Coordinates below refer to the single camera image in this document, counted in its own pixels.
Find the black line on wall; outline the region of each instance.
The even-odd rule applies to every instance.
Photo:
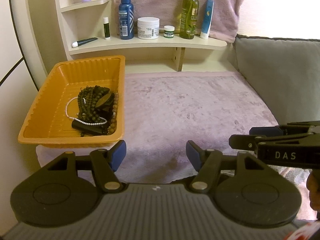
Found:
[[[22,57],[13,67],[12,69],[10,69],[8,71],[8,73],[3,77],[3,79],[0,81],[0,86],[3,84],[3,82],[8,78],[8,76],[10,76],[10,74],[12,73],[12,71],[15,70],[15,68],[22,62],[24,61],[24,58]]]
[[[20,44],[20,40],[19,40],[19,37],[18,37],[18,33],[17,33],[17,28],[16,28],[16,25],[15,25],[15,22],[14,22],[14,18],[13,18],[13,11],[12,11],[11,0],[9,0],[9,5],[10,5],[10,12],[11,12],[11,19],[12,19],[12,23],[13,23],[13,28],[14,28],[14,32],[16,33],[17,41],[18,41],[19,48],[20,48],[20,51],[21,51],[21,54],[22,54],[22,59],[23,59],[24,62],[26,63],[26,66],[27,66],[29,75],[30,75],[30,77],[31,77],[31,79],[32,79],[32,81],[33,81],[36,89],[39,91],[39,88],[38,88],[38,86],[37,86],[37,84],[36,84],[36,82],[35,82],[32,74],[31,74],[31,71],[30,71],[30,69],[29,69],[28,63],[27,63],[26,58],[25,58],[25,56],[24,56],[24,54],[23,54],[23,50],[22,50],[22,47],[21,47],[21,44]]]

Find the orange plastic tray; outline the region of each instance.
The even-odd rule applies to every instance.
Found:
[[[38,92],[20,130],[18,141],[47,147],[102,147],[124,134],[124,56],[96,57],[57,63]],[[68,101],[86,86],[118,91],[116,131],[112,135],[80,137],[66,117]],[[77,100],[68,106],[69,116],[79,112]]]

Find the small green lip balm jar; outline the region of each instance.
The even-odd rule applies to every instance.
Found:
[[[173,33],[174,33],[174,26],[170,26],[170,25],[167,25],[164,27],[164,34],[163,36],[165,38],[173,38]]]

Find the blue tube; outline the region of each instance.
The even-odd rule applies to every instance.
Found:
[[[207,6],[204,12],[204,19],[201,26],[200,38],[207,40],[211,27],[212,13],[213,13],[213,0],[207,0]]]

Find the green oil bottle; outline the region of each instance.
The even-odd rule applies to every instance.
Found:
[[[183,0],[180,23],[180,37],[191,40],[195,36],[199,0]]]

